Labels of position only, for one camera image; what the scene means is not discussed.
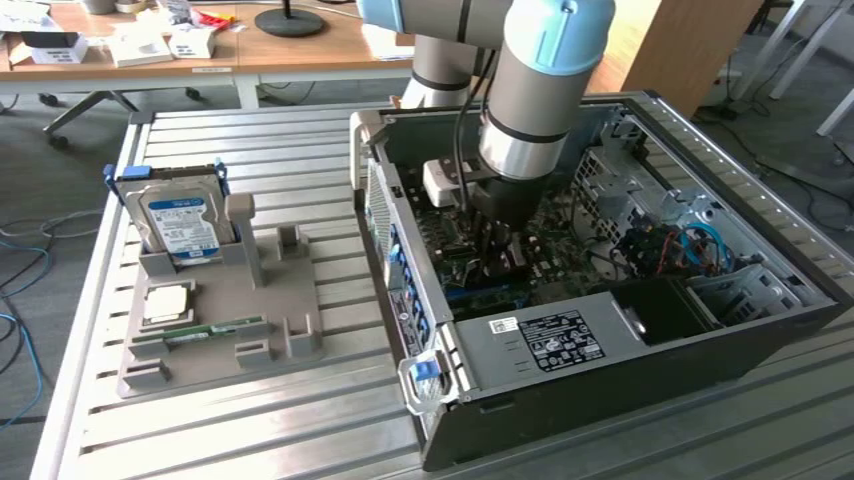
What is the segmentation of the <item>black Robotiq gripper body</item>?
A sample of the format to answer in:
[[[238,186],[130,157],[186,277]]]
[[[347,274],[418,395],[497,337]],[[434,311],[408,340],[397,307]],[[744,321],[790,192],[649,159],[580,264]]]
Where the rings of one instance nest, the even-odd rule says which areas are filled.
[[[517,181],[498,176],[482,180],[473,194],[476,210],[490,221],[520,232],[538,211],[546,187],[545,177]]]

